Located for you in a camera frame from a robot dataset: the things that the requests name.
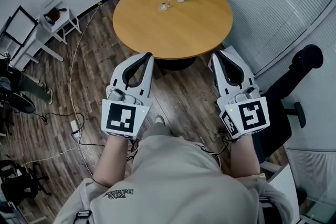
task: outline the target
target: sleeve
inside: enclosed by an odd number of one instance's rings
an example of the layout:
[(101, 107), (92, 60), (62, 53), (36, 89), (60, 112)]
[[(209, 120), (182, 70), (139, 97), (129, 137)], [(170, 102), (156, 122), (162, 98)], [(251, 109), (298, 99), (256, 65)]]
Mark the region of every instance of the sleeve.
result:
[(270, 185), (264, 174), (238, 178), (246, 188), (259, 196), (258, 224), (290, 224), (292, 207), (286, 195)]
[(76, 214), (90, 210), (91, 201), (107, 190), (108, 188), (96, 183), (92, 178), (84, 179), (63, 205), (54, 224), (73, 224)]

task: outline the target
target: small table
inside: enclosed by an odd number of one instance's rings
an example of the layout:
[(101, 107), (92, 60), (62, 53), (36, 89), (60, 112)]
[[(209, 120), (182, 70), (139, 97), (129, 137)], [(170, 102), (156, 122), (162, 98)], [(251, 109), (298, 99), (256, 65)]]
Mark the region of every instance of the small table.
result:
[(113, 26), (120, 40), (137, 52), (151, 52), (165, 68), (179, 70), (216, 48), (229, 34), (233, 15), (227, 0), (120, 0)]

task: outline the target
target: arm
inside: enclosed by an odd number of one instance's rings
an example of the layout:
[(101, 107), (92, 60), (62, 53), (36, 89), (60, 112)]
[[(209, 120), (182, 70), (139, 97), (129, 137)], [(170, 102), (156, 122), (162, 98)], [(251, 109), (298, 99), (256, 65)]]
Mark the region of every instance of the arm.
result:
[(231, 175), (238, 178), (259, 174), (260, 165), (252, 136), (243, 136), (231, 145)]
[(112, 187), (125, 176), (128, 140), (110, 136), (101, 155), (93, 180), (105, 187)]

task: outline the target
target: black cable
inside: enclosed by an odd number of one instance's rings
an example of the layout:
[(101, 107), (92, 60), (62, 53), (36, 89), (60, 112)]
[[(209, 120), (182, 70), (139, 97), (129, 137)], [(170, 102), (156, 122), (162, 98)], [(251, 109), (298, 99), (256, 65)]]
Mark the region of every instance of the black cable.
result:
[(205, 148), (204, 145), (203, 145), (203, 146), (200, 146), (200, 145), (197, 145), (197, 144), (196, 144), (195, 146), (198, 146), (202, 151), (204, 151), (204, 152), (206, 152), (206, 153), (209, 153), (209, 154), (211, 154), (211, 155), (213, 155), (213, 156), (218, 156), (218, 155), (220, 155), (221, 153), (223, 153), (223, 152), (227, 149), (227, 147), (228, 147), (228, 145), (229, 145), (229, 141), (225, 140), (225, 136), (222, 136), (222, 141), (223, 141), (223, 143), (225, 143), (225, 145), (224, 145), (223, 149), (222, 149), (220, 152), (218, 152), (218, 153), (214, 153), (214, 152), (208, 151), (208, 150)]
[[(80, 137), (79, 141), (77, 141), (77, 140), (75, 139), (74, 135), (75, 135), (76, 133), (78, 133), (80, 130), (82, 130), (82, 128), (84, 127), (84, 124), (85, 124), (85, 118), (84, 118), (84, 115), (83, 115), (82, 113), (74, 112), (74, 113), (71, 113), (71, 114), (56, 114), (56, 113), (49, 112), (49, 113), (45, 114), (44, 116), (41, 116), (41, 115), (39, 115), (39, 114), (37, 114), (37, 113), (33, 113), (33, 114), (39, 116), (39, 117), (43, 120), (43, 122), (44, 122), (45, 125), (48, 125), (48, 119), (47, 119), (47, 116), (48, 116), (48, 115), (55, 115), (55, 116), (71, 116), (71, 115), (74, 115), (74, 114), (79, 114), (79, 115), (81, 115), (82, 118), (83, 118), (83, 123), (82, 123), (81, 127), (80, 127), (78, 130), (76, 130), (76, 131), (74, 131), (74, 132), (71, 133), (71, 137), (72, 137), (72, 139), (75, 140), (75, 142), (76, 142), (77, 144), (79, 144), (79, 145), (83, 145), (83, 146), (103, 146), (103, 147), (105, 147), (105, 145), (102, 145), (102, 144), (94, 144), (94, 143), (86, 144), (86, 143), (82, 143), (82, 142), (80, 141), (80, 140), (81, 140), (81, 137)], [(136, 140), (134, 140), (134, 141), (131, 140), (132, 147), (131, 147), (131, 149), (130, 149), (128, 152), (131, 152), (131, 153), (132, 153), (132, 152), (134, 151), (135, 145), (138, 144), (138, 146), (137, 146), (137, 149), (136, 149), (136, 151), (135, 151), (135, 154), (134, 154), (133, 156), (128, 156), (128, 157), (126, 158), (126, 162), (128, 162), (129, 160), (133, 159), (133, 158), (136, 156), (136, 154), (137, 154), (137, 152), (138, 152), (139, 141), (140, 141), (139, 139), (136, 139)]]
[(83, 146), (105, 146), (105, 145), (101, 145), (101, 144), (85, 144), (85, 143), (81, 143), (80, 141), (77, 141), (74, 137), (75, 133), (72, 133), (71, 136), (73, 138), (73, 140), (75, 140), (75, 142), (79, 145), (83, 145)]

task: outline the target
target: floor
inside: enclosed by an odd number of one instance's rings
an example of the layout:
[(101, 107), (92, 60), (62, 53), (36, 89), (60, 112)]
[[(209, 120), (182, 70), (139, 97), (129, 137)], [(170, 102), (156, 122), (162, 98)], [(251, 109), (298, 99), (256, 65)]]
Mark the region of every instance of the floor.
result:
[[(107, 137), (100, 131), (100, 120), (106, 86), (110, 83), (115, 66), (135, 53), (117, 38), (113, 30), (112, 16), (118, 1), (110, 0), (98, 9), (84, 33), (73, 66), (72, 98), (76, 111), (85, 116), (82, 132), (84, 143), (105, 142)], [(93, 12), (80, 20), (82, 30)], [(68, 45), (57, 41), (50, 44), (52, 50), (64, 57), (64, 62), (59, 62), (42, 52), (37, 57), (40, 63), (31, 63), (28, 66), (27, 74), (46, 81), (47, 86), (54, 90), (52, 105), (31, 98), (35, 103), (36, 113), (45, 115), (48, 112), (73, 112), (69, 79), (71, 62), (79, 38), (80, 34), (73, 31), (67, 36)], [(214, 106), (217, 90), (206, 65), (210, 55), (197, 58), (189, 68), (182, 71), (166, 71), (154, 67), (150, 94), (153, 106), (143, 123), (141, 133), (154, 123), (157, 115), (162, 115), (174, 135), (203, 142), (212, 151), (218, 152), (223, 148), (221, 136), (217, 133), (218, 128), (223, 128), (223, 124)], [(70, 127), (70, 122), (75, 116), (50, 115), (48, 119), (48, 125), (45, 125), (36, 115), (13, 114), (13, 135), (0, 138), (3, 145), (0, 147), (0, 153), (8, 154), (13, 160), (24, 164), (75, 148), (76, 143), (71, 137)], [(52, 196), (39, 193), (35, 200), (23, 203), (26, 210), (33, 212), (35, 217), (46, 215), (50, 221), (54, 220), (74, 189), (83, 178), (90, 176), (85, 163), (93, 172), (103, 148), (81, 146), (81, 149), (84, 160), (80, 157), (78, 149), (75, 149), (40, 162), (42, 172), (50, 178), (44, 185)], [(281, 163), (283, 157), (284, 153), (280, 150), (271, 159)], [(228, 174), (229, 151), (226, 150), (220, 158), (223, 173)], [(128, 163), (126, 176), (130, 169), (131, 163)]]

